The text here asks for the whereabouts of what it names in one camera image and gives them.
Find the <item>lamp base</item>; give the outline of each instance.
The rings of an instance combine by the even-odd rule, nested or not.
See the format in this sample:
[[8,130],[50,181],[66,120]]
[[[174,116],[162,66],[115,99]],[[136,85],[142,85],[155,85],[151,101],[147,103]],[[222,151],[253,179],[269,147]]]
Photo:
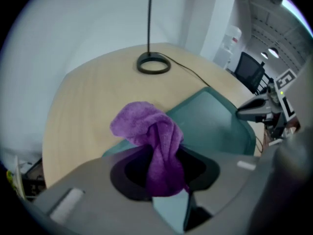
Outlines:
[[[160,63],[164,63],[166,65],[166,68],[162,70],[145,70],[143,67],[141,67],[142,64],[156,61]],[[155,53],[155,52],[145,52],[141,54],[137,59],[137,69],[141,73],[150,74],[150,75],[156,75],[156,74],[162,74],[166,73],[171,69],[171,63],[168,61],[165,57],[162,55]]]

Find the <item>power cord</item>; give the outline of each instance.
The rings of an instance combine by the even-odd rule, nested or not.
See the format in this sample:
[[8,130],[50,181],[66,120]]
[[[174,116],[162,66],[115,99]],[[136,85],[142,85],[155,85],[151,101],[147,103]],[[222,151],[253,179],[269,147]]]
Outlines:
[[262,150],[260,150],[258,146],[256,146],[256,147],[258,148],[259,152],[262,153],[262,152],[263,152],[263,144],[262,144],[262,142],[259,140],[259,138],[258,138],[257,136],[255,136],[255,137],[256,137],[256,139],[260,142],[260,145],[261,145],[261,147],[262,147]]
[[179,62],[175,61],[173,58],[163,54],[163,53],[160,53],[160,52],[157,52],[157,54],[160,54],[160,55],[163,55],[165,57],[167,57],[168,59],[171,59],[174,63],[176,63],[177,65],[181,66],[181,67],[184,67],[185,69],[191,71],[194,75],[196,75],[204,84],[206,84],[208,87],[211,87],[207,82],[205,82],[195,71],[193,71],[192,69],[186,67],[185,65],[182,65],[180,64]]

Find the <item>purple cloth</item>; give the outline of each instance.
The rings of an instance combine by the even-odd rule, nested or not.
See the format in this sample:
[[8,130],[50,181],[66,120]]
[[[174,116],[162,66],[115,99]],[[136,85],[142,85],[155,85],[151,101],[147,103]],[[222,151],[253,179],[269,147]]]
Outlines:
[[126,105],[110,125],[115,136],[135,145],[150,144],[153,157],[149,165],[146,189],[154,197],[172,196],[183,188],[184,171],[176,152],[183,133],[164,112],[148,102]]

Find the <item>teal mat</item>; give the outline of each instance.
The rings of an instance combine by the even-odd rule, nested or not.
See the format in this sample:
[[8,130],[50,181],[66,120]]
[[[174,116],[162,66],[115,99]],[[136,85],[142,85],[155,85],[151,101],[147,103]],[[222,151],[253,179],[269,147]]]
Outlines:
[[[203,88],[168,115],[184,133],[182,144],[202,155],[210,152],[254,154],[255,134],[246,121],[239,120],[236,107],[210,87]],[[127,140],[107,150],[103,156],[135,147]]]

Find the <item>black chair backrest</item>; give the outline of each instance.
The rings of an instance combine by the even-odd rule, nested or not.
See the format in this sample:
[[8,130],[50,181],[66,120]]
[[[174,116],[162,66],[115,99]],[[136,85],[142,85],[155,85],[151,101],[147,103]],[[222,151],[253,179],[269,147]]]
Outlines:
[[253,57],[241,53],[235,75],[252,93],[255,93],[265,74],[264,68]]

